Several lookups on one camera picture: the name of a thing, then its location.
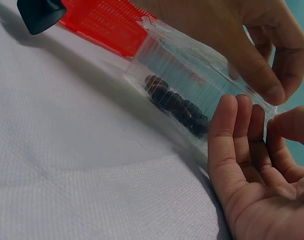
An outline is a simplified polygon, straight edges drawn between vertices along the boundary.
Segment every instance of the hand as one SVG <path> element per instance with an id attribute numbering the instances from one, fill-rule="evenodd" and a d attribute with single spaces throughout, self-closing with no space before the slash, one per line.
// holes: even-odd
<path id="1" fill-rule="evenodd" d="M 238 240 L 304 240 L 304 167 L 285 139 L 304 144 L 304 107 L 268 123 L 245 95 L 221 98 L 209 130 L 208 171 Z"/>
<path id="2" fill-rule="evenodd" d="M 280 105 L 304 76 L 304 33 L 284 0 L 131 0 L 224 55 L 267 102 Z M 243 30 L 245 25 L 255 44 Z M 268 64 L 276 47 L 273 69 Z"/>

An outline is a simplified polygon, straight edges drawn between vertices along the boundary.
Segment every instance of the finger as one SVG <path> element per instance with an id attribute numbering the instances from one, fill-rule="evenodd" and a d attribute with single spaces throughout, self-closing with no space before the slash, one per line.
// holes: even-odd
<path id="1" fill-rule="evenodd" d="M 279 22 L 265 29 L 276 47 L 273 70 L 288 99 L 304 77 L 304 33 L 285 3 L 278 11 Z"/>
<path id="2" fill-rule="evenodd" d="M 238 110 L 233 133 L 236 162 L 241 167 L 248 182 L 264 183 L 251 164 L 251 154 L 247 139 L 253 104 L 246 95 L 238 95 L 236 99 Z"/>
<path id="3" fill-rule="evenodd" d="M 236 115 L 237 100 L 234 96 L 224 95 L 209 129 L 208 171 L 223 206 L 239 188 L 247 184 L 235 156 L 233 133 Z"/>
<path id="4" fill-rule="evenodd" d="M 259 105 L 253 106 L 250 126 L 248 128 L 248 141 L 251 151 L 252 165 L 261 175 L 269 187 L 278 187 L 287 184 L 284 177 L 272 166 L 264 142 L 265 112 Z"/>
<path id="5" fill-rule="evenodd" d="M 261 26 L 248 26 L 247 31 L 253 40 L 253 43 L 258 52 L 268 62 L 272 55 L 273 44 L 269 37 L 266 35 L 265 29 Z"/>
<path id="6" fill-rule="evenodd" d="M 266 145 L 273 166 L 287 182 L 296 183 L 304 177 L 304 167 L 297 165 L 294 161 L 285 139 L 277 132 L 274 120 L 270 120 L 267 125 Z"/>
<path id="7" fill-rule="evenodd" d="M 233 41 L 229 40 L 222 53 L 244 81 L 265 101 L 272 105 L 280 105 L 285 101 L 281 82 L 244 31 L 236 35 Z"/>
<path id="8" fill-rule="evenodd" d="M 258 52 L 269 61 L 273 45 L 269 38 L 266 36 L 265 30 L 261 26 L 247 27 L 247 36 L 253 42 Z M 228 74 L 234 81 L 238 80 L 239 75 L 236 68 L 228 62 Z"/>
<path id="9" fill-rule="evenodd" d="M 277 115 L 274 122 L 279 135 L 304 144 L 304 106 Z"/>

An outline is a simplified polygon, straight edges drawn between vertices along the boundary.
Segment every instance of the plastic packaging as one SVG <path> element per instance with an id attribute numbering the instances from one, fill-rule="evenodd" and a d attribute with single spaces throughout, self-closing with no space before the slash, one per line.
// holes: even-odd
<path id="1" fill-rule="evenodd" d="M 229 78 L 227 60 L 212 48 L 165 25 L 144 18 L 148 37 L 131 62 L 127 80 L 196 142 L 207 139 L 210 120 L 224 94 L 246 94 L 266 113 L 282 112 L 267 104 L 244 81 Z"/>
<path id="2" fill-rule="evenodd" d="M 137 21 L 149 12 L 128 0 L 62 0 L 67 8 L 60 23 L 78 36 L 125 57 L 133 57 L 146 31 Z"/>

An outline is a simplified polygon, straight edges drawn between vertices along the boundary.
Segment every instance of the white surface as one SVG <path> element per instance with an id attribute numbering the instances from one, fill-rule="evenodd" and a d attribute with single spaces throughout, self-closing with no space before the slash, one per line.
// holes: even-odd
<path id="1" fill-rule="evenodd" d="M 0 3 L 0 240 L 227 239 L 190 149 L 128 62 Z"/>

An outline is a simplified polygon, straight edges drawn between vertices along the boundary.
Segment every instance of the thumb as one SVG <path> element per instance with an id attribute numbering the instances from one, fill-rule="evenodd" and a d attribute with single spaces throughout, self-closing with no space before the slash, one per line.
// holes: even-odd
<path id="1" fill-rule="evenodd" d="M 304 106 L 277 115 L 274 124 L 279 135 L 304 145 Z"/>
<path id="2" fill-rule="evenodd" d="M 236 34 L 233 40 L 227 39 L 222 54 L 265 101 L 276 106 L 284 103 L 286 96 L 281 82 L 244 31 Z"/>

